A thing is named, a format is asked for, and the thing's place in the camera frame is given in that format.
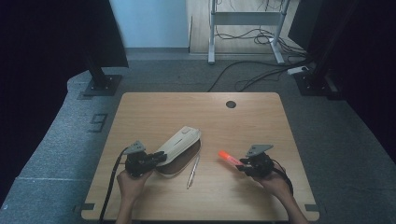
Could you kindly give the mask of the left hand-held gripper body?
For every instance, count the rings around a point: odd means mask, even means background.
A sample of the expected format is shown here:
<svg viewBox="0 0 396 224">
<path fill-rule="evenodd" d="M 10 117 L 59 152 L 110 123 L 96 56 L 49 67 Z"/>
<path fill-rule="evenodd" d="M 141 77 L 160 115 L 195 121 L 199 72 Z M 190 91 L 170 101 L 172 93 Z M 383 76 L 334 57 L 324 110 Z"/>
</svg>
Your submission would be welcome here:
<svg viewBox="0 0 396 224">
<path fill-rule="evenodd" d="M 145 150 L 140 141 L 135 141 L 122 152 L 126 156 L 125 170 L 130 176 L 138 178 L 155 168 L 153 159 Z"/>
</svg>

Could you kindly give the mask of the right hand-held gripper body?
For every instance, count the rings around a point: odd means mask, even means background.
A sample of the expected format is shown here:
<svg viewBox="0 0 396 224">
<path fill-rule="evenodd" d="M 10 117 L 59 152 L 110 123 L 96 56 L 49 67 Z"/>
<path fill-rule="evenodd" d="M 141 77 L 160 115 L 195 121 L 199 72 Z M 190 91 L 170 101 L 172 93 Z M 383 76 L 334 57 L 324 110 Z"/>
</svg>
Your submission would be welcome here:
<svg viewBox="0 0 396 224">
<path fill-rule="evenodd" d="M 269 175 L 273 168 L 274 163 L 272 159 L 265 153 L 273 145 L 252 145 L 248 150 L 247 167 L 245 173 L 253 177 L 266 177 Z"/>
</svg>

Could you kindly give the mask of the orange highlighter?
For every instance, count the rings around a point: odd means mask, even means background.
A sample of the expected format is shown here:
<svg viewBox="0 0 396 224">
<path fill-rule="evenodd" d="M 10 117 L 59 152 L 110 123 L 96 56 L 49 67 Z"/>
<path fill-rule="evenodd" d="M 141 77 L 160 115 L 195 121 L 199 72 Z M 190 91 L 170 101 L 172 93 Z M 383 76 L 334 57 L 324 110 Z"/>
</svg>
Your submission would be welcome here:
<svg viewBox="0 0 396 224">
<path fill-rule="evenodd" d="M 239 161 L 238 159 L 234 158 L 233 156 L 231 156 L 228 152 L 226 152 L 225 150 L 220 150 L 218 155 L 224 159 L 225 161 L 227 161 L 228 163 L 230 163 L 231 165 L 242 165 L 242 162 Z"/>
</svg>

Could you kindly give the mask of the cream pencil case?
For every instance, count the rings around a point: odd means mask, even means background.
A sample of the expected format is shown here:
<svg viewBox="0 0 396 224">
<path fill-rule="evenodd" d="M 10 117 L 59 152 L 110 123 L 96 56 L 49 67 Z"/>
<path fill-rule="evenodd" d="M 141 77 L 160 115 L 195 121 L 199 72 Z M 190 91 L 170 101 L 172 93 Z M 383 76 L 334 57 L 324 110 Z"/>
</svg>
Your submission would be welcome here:
<svg viewBox="0 0 396 224">
<path fill-rule="evenodd" d="M 166 160 L 156 166 L 156 171 L 168 178 L 178 175 L 199 154 L 201 145 L 201 131 L 184 126 L 158 149 Z"/>
</svg>

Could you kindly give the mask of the person's left hand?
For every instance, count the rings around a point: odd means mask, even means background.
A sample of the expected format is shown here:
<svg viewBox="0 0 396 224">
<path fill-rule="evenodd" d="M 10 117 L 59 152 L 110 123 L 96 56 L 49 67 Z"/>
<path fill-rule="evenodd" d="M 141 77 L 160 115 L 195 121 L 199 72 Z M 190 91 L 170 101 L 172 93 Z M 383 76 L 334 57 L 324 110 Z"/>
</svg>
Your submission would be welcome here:
<svg viewBox="0 0 396 224">
<path fill-rule="evenodd" d="M 120 172 L 117 181 L 120 187 L 121 202 L 134 204 L 151 175 L 152 172 L 147 172 L 140 177 L 133 177 L 126 170 Z"/>
</svg>

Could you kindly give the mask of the person's right hand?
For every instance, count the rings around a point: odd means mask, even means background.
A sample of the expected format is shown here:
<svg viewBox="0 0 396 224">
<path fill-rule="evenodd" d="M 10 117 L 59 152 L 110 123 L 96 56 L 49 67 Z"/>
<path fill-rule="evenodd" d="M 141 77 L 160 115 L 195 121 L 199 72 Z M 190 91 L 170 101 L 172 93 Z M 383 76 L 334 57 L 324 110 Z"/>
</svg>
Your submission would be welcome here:
<svg viewBox="0 0 396 224">
<path fill-rule="evenodd" d="M 281 169 L 275 168 L 266 177 L 254 177 L 254 180 L 261 184 L 270 194 L 283 202 L 292 197 L 290 186 L 285 176 L 285 173 Z"/>
</svg>

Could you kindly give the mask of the silver pen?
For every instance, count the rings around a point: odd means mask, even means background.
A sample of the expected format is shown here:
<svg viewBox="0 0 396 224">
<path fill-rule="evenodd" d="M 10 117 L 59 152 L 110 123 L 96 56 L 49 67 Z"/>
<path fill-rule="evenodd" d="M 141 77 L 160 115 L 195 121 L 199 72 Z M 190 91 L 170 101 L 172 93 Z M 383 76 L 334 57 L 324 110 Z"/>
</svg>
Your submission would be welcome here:
<svg viewBox="0 0 396 224">
<path fill-rule="evenodd" d="M 191 169 L 191 174 L 187 183 L 187 189 L 189 189 L 192 186 L 199 161 L 200 161 L 200 155 L 198 154 L 195 158 L 194 164 Z"/>
</svg>

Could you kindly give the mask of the black stand with base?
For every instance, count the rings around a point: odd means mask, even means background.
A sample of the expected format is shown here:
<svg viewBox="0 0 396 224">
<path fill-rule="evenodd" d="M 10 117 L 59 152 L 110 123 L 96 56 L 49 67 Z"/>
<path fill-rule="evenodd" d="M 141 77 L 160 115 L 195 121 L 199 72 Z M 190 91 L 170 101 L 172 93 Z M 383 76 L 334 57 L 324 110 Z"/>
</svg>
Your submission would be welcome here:
<svg viewBox="0 0 396 224">
<path fill-rule="evenodd" d="M 122 76 L 106 75 L 90 55 L 85 58 L 85 62 L 92 79 L 82 95 L 84 97 L 113 96 L 117 91 Z"/>
<path fill-rule="evenodd" d="M 300 0 L 289 37 L 306 51 L 315 67 L 295 75 L 301 95 L 328 95 L 325 78 L 343 21 L 342 0 Z"/>
</svg>

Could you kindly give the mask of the white power strip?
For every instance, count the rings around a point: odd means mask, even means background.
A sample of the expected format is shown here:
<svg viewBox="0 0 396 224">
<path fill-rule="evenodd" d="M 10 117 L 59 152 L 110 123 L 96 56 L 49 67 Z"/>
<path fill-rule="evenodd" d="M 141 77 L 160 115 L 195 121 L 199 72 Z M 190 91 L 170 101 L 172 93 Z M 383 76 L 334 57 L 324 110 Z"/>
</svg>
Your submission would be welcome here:
<svg viewBox="0 0 396 224">
<path fill-rule="evenodd" d="M 306 71 L 309 71 L 309 68 L 307 66 L 298 66 L 288 69 L 287 73 L 288 75 L 295 75 Z"/>
</svg>

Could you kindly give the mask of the black curtain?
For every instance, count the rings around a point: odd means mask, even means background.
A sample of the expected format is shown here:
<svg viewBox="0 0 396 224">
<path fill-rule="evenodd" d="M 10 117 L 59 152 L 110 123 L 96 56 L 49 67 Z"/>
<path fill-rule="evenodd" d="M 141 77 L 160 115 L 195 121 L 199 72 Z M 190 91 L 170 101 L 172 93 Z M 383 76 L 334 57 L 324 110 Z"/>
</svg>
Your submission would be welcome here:
<svg viewBox="0 0 396 224">
<path fill-rule="evenodd" d="M 396 0 L 342 0 L 343 21 L 325 76 L 396 160 Z"/>
<path fill-rule="evenodd" d="M 125 67 L 110 0 L 0 0 L 0 203 L 56 117 L 67 81 Z"/>
</svg>

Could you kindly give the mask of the white metal desk frame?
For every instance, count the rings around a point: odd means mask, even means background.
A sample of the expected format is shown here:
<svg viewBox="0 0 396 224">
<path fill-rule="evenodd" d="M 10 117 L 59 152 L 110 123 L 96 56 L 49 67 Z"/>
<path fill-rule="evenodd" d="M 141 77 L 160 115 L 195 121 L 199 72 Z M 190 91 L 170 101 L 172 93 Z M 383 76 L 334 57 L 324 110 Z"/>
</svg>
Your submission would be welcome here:
<svg viewBox="0 0 396 224">
<path fill-rule="evenodd" d="M 217 0 L 209 0 L 209 43 L 208 43 L 208 63 L 215 63 L 215 29 L 219 26 L 235 26 L 235 25 L 264 25 L 275 26 L 276 31 L 272 37 L 269 38 L 269 45 L 276 58 L 278 64 L 284 64 L 285 61 L 280 52 L 278 41 L 284 21 L 287 16 L 290 0 L 284 0 L 282 7 L 279 11 L 255 11 L 255 12 L 217 12 Z"/>
</svg>

